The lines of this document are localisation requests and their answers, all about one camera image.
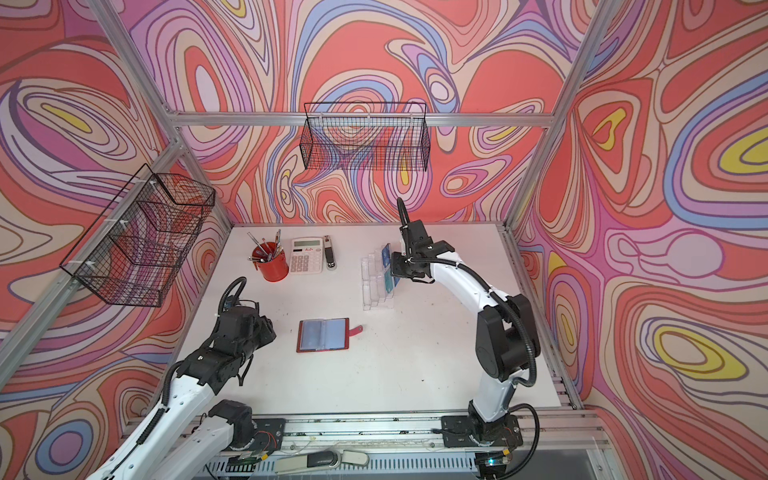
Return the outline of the grey pencil in bucket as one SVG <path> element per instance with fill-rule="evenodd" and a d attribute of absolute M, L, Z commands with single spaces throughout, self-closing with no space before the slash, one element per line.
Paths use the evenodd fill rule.
<path fill-rule="evenodd" d="M 255 243 L 257 250 L 260 251 L 265 257 L 271 254 L 270 250 L 265 247 L 264 244 L 259 241 L 253 234 L 248 232 L 247 235 Z"/>

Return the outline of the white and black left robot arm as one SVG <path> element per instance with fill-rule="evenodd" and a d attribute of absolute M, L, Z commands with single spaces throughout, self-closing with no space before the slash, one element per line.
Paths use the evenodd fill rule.
<path fill-rule="evenodd" d="M 241 301 L 246 284 L 240 276 L 228 285 L 211 334 L 169 368 L 158 402 L 91 479 L 191 479 L 223 450 L 253 444 L 251 407 L 211 404 L 231 380 L 242 385 L 255 352 L 276 339 L 259 304 Z"/>

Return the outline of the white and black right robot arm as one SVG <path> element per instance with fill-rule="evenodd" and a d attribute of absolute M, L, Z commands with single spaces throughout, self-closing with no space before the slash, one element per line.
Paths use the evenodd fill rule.
<path fill-rule="evenodd" d="M 532 305 L 523 294 L 511 296 L 469 267 L 446 241 L 435 241 L 422 221 L 412 220 L 397 200 L 403 250 L 391 254 L 395 277 L 445 287 L 476 318 L 474 351 L 484 372 L 468 413 L 444 421 L 444 441 L 466 438 L 479 446 L 499 441 L 511 428 L 511 401 L 520 387 L 538 380 L 541 354 Z"/>

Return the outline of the beige and black stapler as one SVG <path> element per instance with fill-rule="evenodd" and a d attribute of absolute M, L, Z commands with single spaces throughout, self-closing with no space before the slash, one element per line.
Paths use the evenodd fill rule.
<path fill-rule="evenodd" d="M 336 264 L 334 250 L 333 250 L 333 243 L 329 235 L 325 235 L 323 237 L 323 245 L 324 245 L 324 256 L 325 256 L 326 267 L 329 270 L 334 270 L 337 264 Z"/>

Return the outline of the blue VIP credit card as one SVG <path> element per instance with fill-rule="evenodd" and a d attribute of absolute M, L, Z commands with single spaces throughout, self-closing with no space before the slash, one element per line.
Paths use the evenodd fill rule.
<path fill-rule="evenodd" d="M 387 243 L 381 250 L 382 266 L 388 269 L 391 266 L 391 244 Z"/>

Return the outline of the pink desk calculator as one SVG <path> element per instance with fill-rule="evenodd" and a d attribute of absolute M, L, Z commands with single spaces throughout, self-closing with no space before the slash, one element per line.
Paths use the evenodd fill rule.
<path fill-rule="evenodd" d="M 295 238 L 289 253 L 288 265 L 292 275 L 314 275 L 323 271 L 324 249 L 321 237 Z"/>

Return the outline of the clear plastic card tray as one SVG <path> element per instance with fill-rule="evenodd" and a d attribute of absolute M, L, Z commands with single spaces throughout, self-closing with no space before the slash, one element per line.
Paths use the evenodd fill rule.
<path fill-rule="evenodd" d="M 384 269 L 382 266 L 381 250 L 384 245 L 368 252 L 360 260 L 362 308 L 364 311 L 394 308 L 395 288 L 399 279 L 392 275 L 391 266 L 388 269 Z M 394 281 L 394 290 L 390 296 L 386 295 L 384 282 L 384 273 L 387 271 L 391 272 Z"/>

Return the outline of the red metal pen bucket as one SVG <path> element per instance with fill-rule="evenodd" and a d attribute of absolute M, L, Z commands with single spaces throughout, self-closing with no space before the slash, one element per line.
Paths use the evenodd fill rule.
<path fill-rule="evenodd" d="M 251 253 L 251 262 L 267 282 L 279 282 L 290 272 L 285 252 L 275 242 L 257 245 Z"/>

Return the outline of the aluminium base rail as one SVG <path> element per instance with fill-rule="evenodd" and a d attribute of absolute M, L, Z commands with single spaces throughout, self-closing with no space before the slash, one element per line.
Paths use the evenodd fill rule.
<path fill-rule="evenodd" d="M 520 479 L 618 479 L 599 420 L 576 410 L 512 413 L 510 430 L 490 446 L 466 438 L 447 443 L 444 421 L 457 411 L 256 416 L 257 436 L 244 450 L 227 448 L 191 479 L 499 479 L 515 467 Z M 323 450 L 367 453 L 365 467 L 277 475 L 284 457 Z"/>

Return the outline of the red leather card holder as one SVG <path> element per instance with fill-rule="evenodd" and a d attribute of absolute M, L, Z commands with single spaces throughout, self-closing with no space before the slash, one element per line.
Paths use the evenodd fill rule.
<path fill-rule="evenodd" d="M 350 339 L 363 331 L 362 325 L 351 327 L 348 318 L 302 320 L 299 323 L 296 352 L 347 350 Z"/>

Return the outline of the teal credit card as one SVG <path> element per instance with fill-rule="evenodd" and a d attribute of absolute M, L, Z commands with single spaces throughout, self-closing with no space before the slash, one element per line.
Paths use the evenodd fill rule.
<path fill-rule="evenodd" d="M 386 295 L 390 296 L 394 290 L 394 281 L 390 271 L 384 273 Z"/>

